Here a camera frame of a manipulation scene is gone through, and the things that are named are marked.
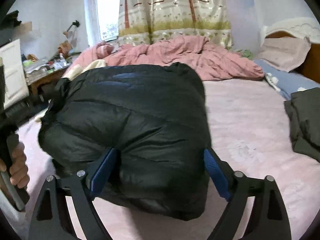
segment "tree print on curtain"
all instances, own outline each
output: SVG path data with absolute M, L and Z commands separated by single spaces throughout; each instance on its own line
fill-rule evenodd
M 230 48 L 230 32 L 224 0 L 120 0 L 120 45 L 202 35 Z

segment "window frame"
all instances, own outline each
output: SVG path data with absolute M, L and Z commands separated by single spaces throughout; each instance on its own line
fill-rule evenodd
M 99 41 L 113 41 L 118 39 L 118 36 L 113 36 L 110 38 L 107 38 L 105 40 L 103 40 L 100 36 L 100 26 L 99 26 L 99 17 L 98 17 L 98 6 L 97 6 L 97 0 L 91 0 L 92 2 L 92 6 L 93 6 L 93 10 L 92 10 L 92 24 L 93 24 L 93 28 L 94 28 L 94 39 L 95 41 L 99 42 Z

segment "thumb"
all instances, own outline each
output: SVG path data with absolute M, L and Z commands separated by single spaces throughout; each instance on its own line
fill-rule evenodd
M 0 171 L 5 172 L 7 170 L 7 167 L 5 166 L 3 160 L 0 159 Z

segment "wooden headboard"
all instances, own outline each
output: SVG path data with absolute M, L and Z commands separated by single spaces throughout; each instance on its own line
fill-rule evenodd
M 291 34 L 280 31 L 268 35 L 266 38 L 293 37 Z M 297 72 L 320 83 L 320 44 L 312 44 L 305 62 L 296 69 Z

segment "crumpled pink comforter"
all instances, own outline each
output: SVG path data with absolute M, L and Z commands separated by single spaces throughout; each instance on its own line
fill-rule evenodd
M 72 64 L 87 67 L 96 59 L 104 59 L 107 66 L 153 64 L 168 66 L 181 62 L 193 68 L 202 81 L 218 81 L 233 77 L 261 79 L 263 71 L 253 61 L 209 42 L 203 36 L 179 36 L 152 45 L 122 45 L 112 53 L 112 45 L 101 42 L 85 50 Z

